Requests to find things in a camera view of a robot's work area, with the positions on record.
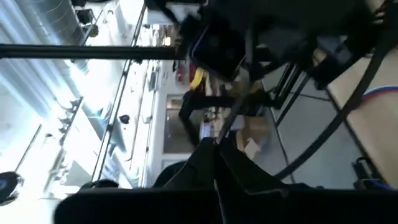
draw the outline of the railing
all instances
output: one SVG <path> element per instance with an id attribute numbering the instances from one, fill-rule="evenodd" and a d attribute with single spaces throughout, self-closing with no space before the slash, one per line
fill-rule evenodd
<path id="1" fill-rule="evenodd" d="M 134 30 L 131 47 L 134 47 L 137 45 L 139 33 L 141 30 L 142 20 L 144 18 L 145 9 L 146 9 L 146 6 L 144 4 L 142 6 L 141 13 L 138 18 L 136 28 Z M 126 87 L 127 75 L 129 73 L 131 63 L 132 63 L 132 60 L 126 60 L 126 62 L 124 64 L 123 73 L 122 73 L 121 79 L 119 81 L 118 91 L 117 91 L 117 94 L 113 101 L 112 113 L 111 113 L 110 119 L 108 121 L 108 124 L 106 125 L 105 133 L 102 137 L 101 147 L 99 149 L 98 159 L 97 159 L 97 162 L 96 162 L 96 165 L 94 168 L 92 181 L 100 180 L 100 178 L 101 178 L 101 174 L 102 174 L 103 167 L 104 167 L 105 160 L 106 160 L 106 155 L 108 153 L 109 143 L 110 143 L 110 140 L 112 137 L 114 124 L 115 124 L 115 121 L 116 121 L 116 118 L 118 115 L 118 111 L 119 111 L 119 107 L 121 104 L 121 98 L 123 97 L 124 89 Z"/>

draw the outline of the floor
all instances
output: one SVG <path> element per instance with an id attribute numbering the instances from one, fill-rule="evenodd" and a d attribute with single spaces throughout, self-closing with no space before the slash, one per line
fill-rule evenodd
<path id="1" fill-rule="evenodd" d="M 282 72 L 283 68 L 266 76 L 263 79 L 264 88 L 271 89 L 275 86 Z M 259 166 L 271 174 L 278 173 L 303 153 L 336 115 L 327 93 L 316 90 L 313 82 L 307 83 L 302 94 L 305 96 L 297 98 L 278 128 L 285 152 L 275 126 L 270 125 L 269 141 L 254 158 Z M 278 118 L 280 111 L 266 111 L 269 124 L 273 124 L 272 113 Z M 351 162 L 359 156 L 361 153 L 357 145 L 342 124 L 319 151 L 284 182 L 303 182 L 312 187 L 323 186 L 328 189 L 352 189 L 356 176 Z"/>

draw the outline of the window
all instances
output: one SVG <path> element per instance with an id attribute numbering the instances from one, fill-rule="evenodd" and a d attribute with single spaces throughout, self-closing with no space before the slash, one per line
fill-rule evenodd
<path id="1" fill-rule="evenodd" d="M 14 171 L 40 126 L 39 117 L 0 83 L 0 172 Z"/>

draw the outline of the cardboard box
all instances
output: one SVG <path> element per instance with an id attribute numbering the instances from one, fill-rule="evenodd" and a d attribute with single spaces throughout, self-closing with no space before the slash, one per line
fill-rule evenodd
<path id="1" fill-rule="evenodd" d="M 268 141 L 269 132 L 266 119 L 259 117 L 245 117 L 244 128 L 236 133 L 236 146 L 245 152 L 250 159 Z"/>

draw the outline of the yellow object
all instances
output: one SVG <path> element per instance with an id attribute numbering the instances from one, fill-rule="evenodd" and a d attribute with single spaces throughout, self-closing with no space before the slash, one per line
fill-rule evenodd
<path id="1" fill-rule="evenodd" d="M 199 86 L 199 84 L 200 84 L 201 80 L 203 79 L 203 77 L 206 76 L 205 72 L 206 71 L 204 69 L 197 68 L 197 70 L 195 71 L 195 77 L 193 77 L 193 80 L 192 80 L 191 84 L 189 84 L 189 88 L 191 90 L 194 90 L 194 89 L 196 89 Z"/>

